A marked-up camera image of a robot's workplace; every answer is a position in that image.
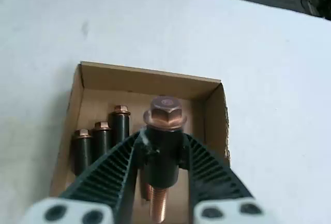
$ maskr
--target bolt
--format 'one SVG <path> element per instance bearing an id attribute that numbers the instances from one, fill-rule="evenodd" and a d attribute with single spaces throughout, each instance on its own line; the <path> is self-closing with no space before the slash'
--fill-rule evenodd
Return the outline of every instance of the bolt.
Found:
<path id="1" fill-rule="evenodd" d="M 109 130 L 108 122 L 96 122 L 94 124 L 94 130 Z"/>
<path id="2" fill-rule="evenodd" d="M 89 130 L 79 129 L 74 132 L 73 137 L 74 139 L 81 139 L 81 138 L 91 138 L 92 136 L 89 134 Z"/>
<path id="3" fill-rule="evenodd" d="M 151 109 L 144 113 L 144 121 L 160 130 L 175 131 L 181 129 L 186 122 L 182 115 L 182 105 L 171 96 L 158 96 L 151 102 Z"/>
<path id="4" fill-rule="evenodd" d="M 116 105 L 114 107 L 114 112 L 115 113 L 121 113 L 121 114 L 128 114 L 130 115 L 130 112 L 128 110 L 128 107 L 125 105 Z"/>
<path id="5" fill-rule="evenodd" d="M 161 223 L 166 217 L 168 189 L 153 188 L 151 193 L 151 203 L 149 205 L 149 215 L 155 223 Z"/>

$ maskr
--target threaded shank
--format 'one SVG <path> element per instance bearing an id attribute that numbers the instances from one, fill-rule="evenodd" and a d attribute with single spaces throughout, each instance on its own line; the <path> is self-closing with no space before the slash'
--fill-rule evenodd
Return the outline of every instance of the threaded shank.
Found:
<path id="1" fill-rule="evenodd" d="M 149 205 L 149 215 L 155 223 L 161 223 L 166 217 L 168 189 L 151 187 L 151 203 Z"/>

